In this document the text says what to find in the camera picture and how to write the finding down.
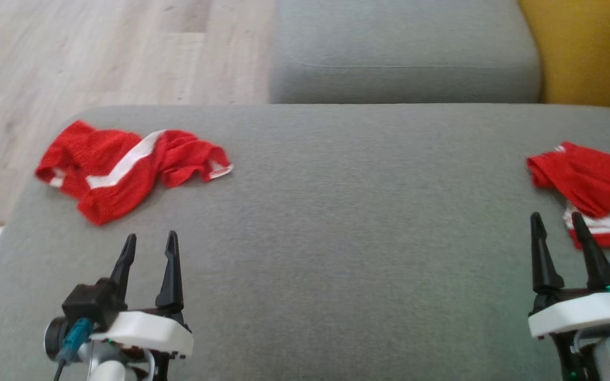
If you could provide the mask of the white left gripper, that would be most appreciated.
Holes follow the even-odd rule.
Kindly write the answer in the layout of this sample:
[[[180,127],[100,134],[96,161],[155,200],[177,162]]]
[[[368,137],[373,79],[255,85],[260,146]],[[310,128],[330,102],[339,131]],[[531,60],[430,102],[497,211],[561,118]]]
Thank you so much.
[[[114,296],[126,305],[137,236],[129,234],[110,280]],[[119,313],[109,330],[91,335],[91,381],[169,381],[169,364],[193,354],[194,338],[183,321],[184,294],[176,231],[165,248],[167,264],[155,306],[161,316],[141,311]]]

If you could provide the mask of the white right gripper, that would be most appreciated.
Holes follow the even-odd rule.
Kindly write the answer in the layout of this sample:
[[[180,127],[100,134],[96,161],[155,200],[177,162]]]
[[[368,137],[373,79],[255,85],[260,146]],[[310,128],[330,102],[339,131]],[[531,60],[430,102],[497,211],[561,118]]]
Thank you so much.
[[[572,212],[573,230],[582,248],[587,288],[610,289],[610,262],[591,234],[583,216]],[[557,273],[539,212],[530,216],[533,291],[539,295],[564,288]],[[561,364],[561,381],[610,381],[610,292],[563,301],[528,317],[530,334],[551,338]]]

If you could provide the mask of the red jersey with number print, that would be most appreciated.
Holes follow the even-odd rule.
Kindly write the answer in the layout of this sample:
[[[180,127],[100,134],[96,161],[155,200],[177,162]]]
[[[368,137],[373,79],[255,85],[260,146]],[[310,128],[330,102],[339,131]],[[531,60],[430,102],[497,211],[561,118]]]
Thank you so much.
[[[565,141],[527,158],[533,186],[558,191],[566,199],[563,219],[581,248],[572,215],[579,212],[596,242],[610,248],[610,153]]]

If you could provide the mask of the red shorts with white stripe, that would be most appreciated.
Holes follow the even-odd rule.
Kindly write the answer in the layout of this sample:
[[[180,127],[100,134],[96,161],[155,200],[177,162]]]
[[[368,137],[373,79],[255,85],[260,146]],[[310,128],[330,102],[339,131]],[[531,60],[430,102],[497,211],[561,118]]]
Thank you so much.
[[[86,220],[103,226],[135,210],[157,182],[175,188],[199,175],[208,183],[233,168],[222,147],[191,132],[167,129],[141,137],[77,120],[48,146],[35,176],[74,198]]]

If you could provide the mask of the large grey sofa seat cushion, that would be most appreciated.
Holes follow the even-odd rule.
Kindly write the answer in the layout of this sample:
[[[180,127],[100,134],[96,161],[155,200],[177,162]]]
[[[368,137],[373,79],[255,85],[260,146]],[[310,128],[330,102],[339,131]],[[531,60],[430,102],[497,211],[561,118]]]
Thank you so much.
[[[180,242],[193,356],[172,381],[561,381],[530,336],[530,215],[567,287],[586,271],[560,195],[525,160],[564,141],[610,152],[610,108],[560,105],[114,106],[78,115],[146,135],[188,130],[235,168],[157,187],[93,226],[31,180],[0,237],[0,381],[52,381],[43,336],[75,285],[137,234],[126,301],[155,304]]]

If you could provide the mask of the yellow sofa backrest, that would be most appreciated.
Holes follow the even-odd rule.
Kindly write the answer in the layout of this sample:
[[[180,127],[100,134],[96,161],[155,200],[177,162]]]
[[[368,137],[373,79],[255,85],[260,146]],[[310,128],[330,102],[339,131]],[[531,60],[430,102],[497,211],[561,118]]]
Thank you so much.
[[[610,0],[519,0],[540,52],[542,101],[610,107]]]

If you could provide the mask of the small grey sofa seat cushion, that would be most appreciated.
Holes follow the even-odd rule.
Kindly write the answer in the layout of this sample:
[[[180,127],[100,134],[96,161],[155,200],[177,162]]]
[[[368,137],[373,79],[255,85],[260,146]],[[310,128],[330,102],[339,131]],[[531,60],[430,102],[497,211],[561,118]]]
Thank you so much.
[[[536,103],[518,0],[278,0],[276,104]]]

